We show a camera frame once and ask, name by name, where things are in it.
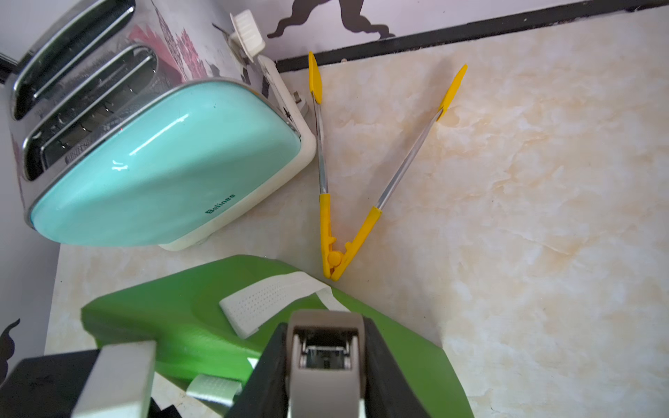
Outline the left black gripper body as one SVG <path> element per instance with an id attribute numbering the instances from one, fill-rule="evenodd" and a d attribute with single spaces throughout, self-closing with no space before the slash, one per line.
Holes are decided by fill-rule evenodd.
<path id="1" fill-rule="evenodd" d="M 98 349 L 24 359 L 1 386 L 3 417 L 69 417 Z"/>

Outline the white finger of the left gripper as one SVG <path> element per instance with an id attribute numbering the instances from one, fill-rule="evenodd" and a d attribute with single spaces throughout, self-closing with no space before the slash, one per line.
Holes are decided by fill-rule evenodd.
<path id="1" fill-rule="evenodd" d="M 156 361 L 155 341 L 104 346 L 71 415 L 146 417 Z"/>

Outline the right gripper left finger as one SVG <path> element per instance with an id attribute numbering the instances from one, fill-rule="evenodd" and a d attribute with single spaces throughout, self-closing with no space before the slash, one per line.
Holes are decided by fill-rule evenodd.
<path id="1" fill-rule="evenodd" d="M 286 336 L 287 323 L 281 323 L 275 329 L 240 396 L 225 414 L 226 418 L 287 416 Z"/>

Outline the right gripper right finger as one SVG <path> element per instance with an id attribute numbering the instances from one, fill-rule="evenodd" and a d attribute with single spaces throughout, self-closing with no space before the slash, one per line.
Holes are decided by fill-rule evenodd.
<path id="1" fill-rule="evenodd" d="M 364 396 L 367 417 L 429 417 L 409 386 L 381 332 L 364 317 L 365 374 Z"/>

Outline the white paper receipt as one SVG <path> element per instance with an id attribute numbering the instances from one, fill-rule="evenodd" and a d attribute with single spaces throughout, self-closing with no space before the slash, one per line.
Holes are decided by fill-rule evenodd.
<path id="1" fill-rule="evenodd" d="M 179 403 L 162 408 L 151 399 L 148 417 L 224 417 L 242 392 L 240 381 L 199 374 L 179 398 Z"/>

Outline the green tote bag white handles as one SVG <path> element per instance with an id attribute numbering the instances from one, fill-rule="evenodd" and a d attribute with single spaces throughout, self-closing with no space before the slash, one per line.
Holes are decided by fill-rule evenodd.
<path id="1" fill-rule="evenodd" d="M 200 374 L 246 382 L 275 328 L 304 309 L 370 318 L 431 416 L 471 416 L 442 348 L 277 260 L 235 255 L 107 294 L 82 308 L 81 321 L 99 346 L 155 341 L 157 372 L 186 388 Z"/>

